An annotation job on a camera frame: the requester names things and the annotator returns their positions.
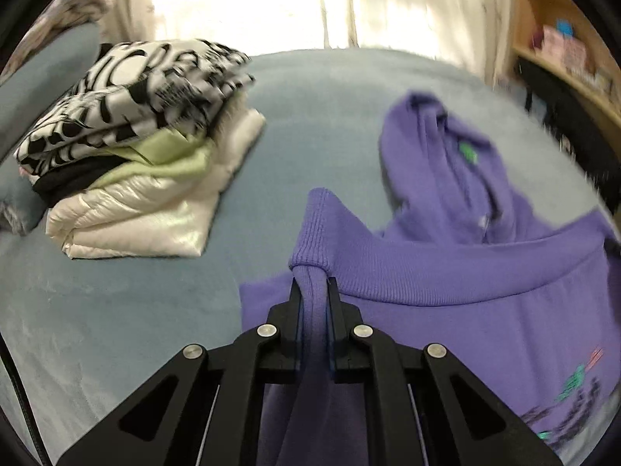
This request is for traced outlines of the pink boxes on shelf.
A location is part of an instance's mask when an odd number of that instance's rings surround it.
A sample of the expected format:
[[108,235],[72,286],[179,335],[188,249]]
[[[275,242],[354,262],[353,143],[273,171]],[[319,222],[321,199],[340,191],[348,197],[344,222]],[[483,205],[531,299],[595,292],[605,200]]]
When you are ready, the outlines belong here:
[[598,92],[612,95],[612,73],[596,61],[584,42],[575,37],[572,24],[566,20],[558,20],[557,23],[560,28],[543,25],[535,31],[531,49]]

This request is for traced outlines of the rolled blue-grey blanket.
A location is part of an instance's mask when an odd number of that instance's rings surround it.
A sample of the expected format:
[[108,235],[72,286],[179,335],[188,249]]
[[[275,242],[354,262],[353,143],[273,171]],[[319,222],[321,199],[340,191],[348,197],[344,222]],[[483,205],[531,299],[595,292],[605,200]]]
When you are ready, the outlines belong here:
[[86,23],[64,31],[1,84],[1,230],[24,236],[45,206],[20,175],[14,151],[34,123],[96,62],[99,26]]

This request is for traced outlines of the black folded garment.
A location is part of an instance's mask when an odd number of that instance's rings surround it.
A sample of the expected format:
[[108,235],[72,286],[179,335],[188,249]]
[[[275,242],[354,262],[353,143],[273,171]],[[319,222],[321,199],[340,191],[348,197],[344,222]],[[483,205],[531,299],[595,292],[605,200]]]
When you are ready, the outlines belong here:
[[34,192],[49,208],[62,199],[87,190],[97,179],[127,163],[118,156],[93,156],[52,169],[33,185]]

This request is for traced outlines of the purple zip hoodie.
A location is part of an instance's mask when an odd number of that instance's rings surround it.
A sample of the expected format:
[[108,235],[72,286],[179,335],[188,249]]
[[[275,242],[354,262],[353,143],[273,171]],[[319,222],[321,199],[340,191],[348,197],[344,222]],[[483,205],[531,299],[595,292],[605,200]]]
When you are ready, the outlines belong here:
[[429,94],[387,114],[380,153],[396,212],[369,230],[309,193],[287,273],[240,289],[254,327],[298,284],[305,367],[265,392],[262,465],[363,465],[362,391],[331,381],[326,282],[396,342],[447,347],[566,465],[594,462],[620,403],[620,245],[600,210],[555,228],[496,147]]

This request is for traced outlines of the light green folded garment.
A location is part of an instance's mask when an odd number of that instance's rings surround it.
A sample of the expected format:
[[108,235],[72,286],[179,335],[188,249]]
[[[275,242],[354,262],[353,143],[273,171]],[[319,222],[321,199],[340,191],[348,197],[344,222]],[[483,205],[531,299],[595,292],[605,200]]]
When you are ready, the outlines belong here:
[[124,162],[98,178],[90,190],[134,176],[173,179],[200,177],[210,168],[214,149],[212,138],[185,136],[178,129],[160,129],[144,140],[99,151],[101,157],[120,157]]

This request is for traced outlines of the white puffer jacket folded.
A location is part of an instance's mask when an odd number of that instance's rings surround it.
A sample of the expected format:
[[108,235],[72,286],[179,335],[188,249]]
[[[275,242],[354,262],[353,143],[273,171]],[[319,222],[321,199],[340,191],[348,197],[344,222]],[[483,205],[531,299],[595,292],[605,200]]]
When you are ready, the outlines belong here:
[[199,257],[220,196],[264,124],[254,108],[243,111],[199,176],[133,176],[61,200],[47,213],[46,236],[71,259]]

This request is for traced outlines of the wooden shelf unit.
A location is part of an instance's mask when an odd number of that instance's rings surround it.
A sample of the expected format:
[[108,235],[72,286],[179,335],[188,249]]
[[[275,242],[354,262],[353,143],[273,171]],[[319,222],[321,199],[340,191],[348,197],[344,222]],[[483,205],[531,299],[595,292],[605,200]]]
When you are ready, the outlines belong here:
[[516,0],[513,52],[567,84],[585,106],[620,126],[620,66],[572,0]]

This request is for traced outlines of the floral sheer curtain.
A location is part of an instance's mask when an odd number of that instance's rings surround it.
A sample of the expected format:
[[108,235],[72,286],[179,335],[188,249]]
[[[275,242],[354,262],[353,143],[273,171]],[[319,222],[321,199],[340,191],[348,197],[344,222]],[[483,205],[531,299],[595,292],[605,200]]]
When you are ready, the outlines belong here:
[[494,83],[513,0],[114,0],[109,41],[205,38],[253,56],[380,49],[444,61]]

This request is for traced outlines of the blue-grey bed blanket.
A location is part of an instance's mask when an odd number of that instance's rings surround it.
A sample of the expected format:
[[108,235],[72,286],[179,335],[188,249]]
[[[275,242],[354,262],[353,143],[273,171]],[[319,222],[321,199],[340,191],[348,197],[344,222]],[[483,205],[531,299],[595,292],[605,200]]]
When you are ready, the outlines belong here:
[[390,109],[437,98],[496,147],[535,216],[560,228],[608,215],[579,169],[512,101],[455,66],[381,49],[257,58],[240,104],[266,123],[223,194],[196,259],[70,260],[42,231],[1,244],[1,327],[54,456],[183,344],[242,323],[240,289],[286,273],[307,198],[325,187],[371,231],[397,202],[380,153]]

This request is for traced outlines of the black white patterned garment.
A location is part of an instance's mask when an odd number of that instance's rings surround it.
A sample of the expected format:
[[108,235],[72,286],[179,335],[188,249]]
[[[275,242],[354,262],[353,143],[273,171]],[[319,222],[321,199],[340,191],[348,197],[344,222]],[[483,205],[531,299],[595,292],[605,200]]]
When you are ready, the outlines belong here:
[[15,158],[41,177],[160,129],[205,137],[225,103],[253,83],[249,63],[247,54],[204,39],[119,43],[39,118]]

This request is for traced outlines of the black patterned hanging clothes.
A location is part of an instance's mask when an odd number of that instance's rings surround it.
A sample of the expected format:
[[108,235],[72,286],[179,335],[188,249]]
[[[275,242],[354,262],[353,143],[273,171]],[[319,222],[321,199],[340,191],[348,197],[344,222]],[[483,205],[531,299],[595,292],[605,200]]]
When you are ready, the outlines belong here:
[[569,153],[614,214],[620,206],[620,159],[596,120],[571,93],[571,88],[542,66],[519,57],[513,72],[525,85],[525,111],[532,110],[534,98],[544,104],[542,124],[559,143],[568,142]]

